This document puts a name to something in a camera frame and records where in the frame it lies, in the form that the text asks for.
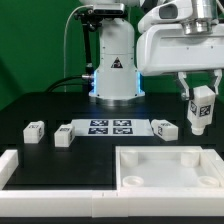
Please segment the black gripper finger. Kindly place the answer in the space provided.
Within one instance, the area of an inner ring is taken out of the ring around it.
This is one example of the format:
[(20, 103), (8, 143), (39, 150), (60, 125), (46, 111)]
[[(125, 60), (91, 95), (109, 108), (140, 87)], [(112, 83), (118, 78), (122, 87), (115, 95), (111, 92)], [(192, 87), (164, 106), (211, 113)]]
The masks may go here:
[(194, 99), (193, 89), (188, 86), (186, 78), (187, 78), (186, 72), (178, 72), (176, 83), (181, 90), (181, 98), (183, 100), (193, 100)]
[(222, 69), (214, 70), (214, 91), (216, 95), (219, 95), (219, 84), (222, 80)]

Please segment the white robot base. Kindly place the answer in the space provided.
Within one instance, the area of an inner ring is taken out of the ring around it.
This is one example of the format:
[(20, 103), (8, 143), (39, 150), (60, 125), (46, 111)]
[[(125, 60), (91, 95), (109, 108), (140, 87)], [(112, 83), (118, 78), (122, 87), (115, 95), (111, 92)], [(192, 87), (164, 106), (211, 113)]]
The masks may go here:
[(99, 29), (100, 64), (94, 71), (92, 102), (128, 105), (145, 96), (134, 64), (133, 26), (121, 18), (104, 19)]

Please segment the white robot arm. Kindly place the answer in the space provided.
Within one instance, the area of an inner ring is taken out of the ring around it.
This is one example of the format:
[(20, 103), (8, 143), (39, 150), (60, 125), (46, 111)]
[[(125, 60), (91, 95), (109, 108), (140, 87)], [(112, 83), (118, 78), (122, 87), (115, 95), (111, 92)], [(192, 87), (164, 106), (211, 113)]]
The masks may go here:
[(161, 0), (138, 23), (137, 68), (144, 76), (174, 73), (185, 100), (190, 72), (209, 72), (218, 90), (224, 71), (224, 23), (218, 0)]

